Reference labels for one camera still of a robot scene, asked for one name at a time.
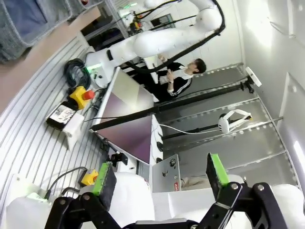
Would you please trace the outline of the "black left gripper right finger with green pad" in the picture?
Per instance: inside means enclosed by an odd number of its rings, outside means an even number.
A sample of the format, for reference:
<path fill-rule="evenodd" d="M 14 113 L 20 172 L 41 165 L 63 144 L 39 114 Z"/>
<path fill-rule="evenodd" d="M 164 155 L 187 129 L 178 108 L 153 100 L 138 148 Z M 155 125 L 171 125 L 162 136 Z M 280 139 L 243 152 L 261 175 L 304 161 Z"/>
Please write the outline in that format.
<path fill-rule="evenodd" d="M 206 174 L 215 203 L 198 223 L 199 229 L 224 229 L 235 212 L 242 212 L 253 229 L 286 229 L 287 224 L 269 184 L 230 182 L 218 154 L 208 153 Z"/>

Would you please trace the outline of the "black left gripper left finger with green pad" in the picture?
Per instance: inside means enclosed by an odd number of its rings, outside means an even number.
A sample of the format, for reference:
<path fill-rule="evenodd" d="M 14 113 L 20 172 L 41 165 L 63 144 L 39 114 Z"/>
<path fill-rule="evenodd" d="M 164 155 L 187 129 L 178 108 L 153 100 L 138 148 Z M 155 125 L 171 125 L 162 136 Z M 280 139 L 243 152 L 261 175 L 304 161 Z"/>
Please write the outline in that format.
<path fill-rule="evenodd" d="M 92 222 L 96 229 L 119 229 L 119 224 L 110 215 L 117 178 L 112 163 L 103 163 L 91 191 L 77 198 L 55 199 L 46 229 L 80 229 L 85 222 Z"/>

